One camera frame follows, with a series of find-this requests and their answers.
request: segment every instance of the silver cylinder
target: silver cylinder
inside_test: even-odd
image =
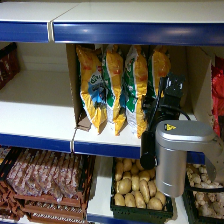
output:
[[[187,152],[161,147],[156,142],[156,186],[170,197],[179,197],[184,192]]]

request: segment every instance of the blue shelf edge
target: blue shelf edge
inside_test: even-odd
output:
[[[136,221],[116,219],[114,217],[100,216],[95,214],[89,214],[87,212],[87,221],[88,222],[98,222],[105,224],[136,224]],[[149,224],[149,222],[138,222],[139,224]]]
[[[47,22],[0,21],[0,41],[47,43]]]
[[[224,45],[224,23],[54,22],[57,43]]]
[[[70,141],[0,134],[0,145],[71,152]]]
[[[97,156],[111,156],[123,158],[140,158],[140,147],[108,145],[90,142],[74,141],[74,152],[78,154],[88,154]],[[204,164],[205,155],[200,152],[187,152],[187,162],[194,164]]]

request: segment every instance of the shelf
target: shelf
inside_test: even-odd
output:
[[[87,209],[87,220],[99,223],[119,223],[134,224],[136,222],[128,220],[117,220],[113,218],[110,210],[110,195],[112,183],[112,163],[109,157],[97,157],[93,174],[93,183],[90,192],[90,200]],[[166,222],[167,224],[188,224],[187,214],[184,208],[182,197],[175,199],[174,219]]]
[[[0,90],[0,144],[70,152],[75,119],[68,73],[22,71]]]
[[[185,119],[183,115],[180,115],[180,120]],[[132,134],[131,128],[127,124],[120,136],[115,136],[110,126],[106,124],[99,135],[93,127],[89,132],[77,129],[73,148],[75,153],[80,154],[139,159],[140,146],[141,139]],[[188,162],[204,163],[204,154],[188,152]]]
[[[223,21],[219,1],[82,2],[53,27],[55,42],[220,46]]]
[[[48,42],[51,21],[74,3],[5,2],[0,3],[0,41]]]

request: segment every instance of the yellow chip bag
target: yellow chip bag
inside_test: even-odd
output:
[[[122,91],[123,58],[118,45],[108,45],[102,64],[107,87],[107,119],[114,134],[119,135],[126,115],[125,95]]]
[[[107,119],[106,90],[102,79],[101,49],[76,46],[79,59],[80,96],[90,122],[99,134],[100,125]]]
[[[160,77],[165,77],[171,69],[167,46],[157,46],[154,49],[153,55],[149,58],[148,66],[149,86],[147,95],[156,98]]]
[[[141,46],[131,46],[124,74],[127,121],[132,132],[140,138],[147,127],[142,102],[147,93],[148,81],[147,61]]]

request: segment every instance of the yellow label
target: yellow label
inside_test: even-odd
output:
[[[176,129],[176,127],[173,126],[173,125],[170,125],[170,124],[165,124],[165,130],[166,130],[166,131],[171,131],[171,130],[173,130],[173,129]]]

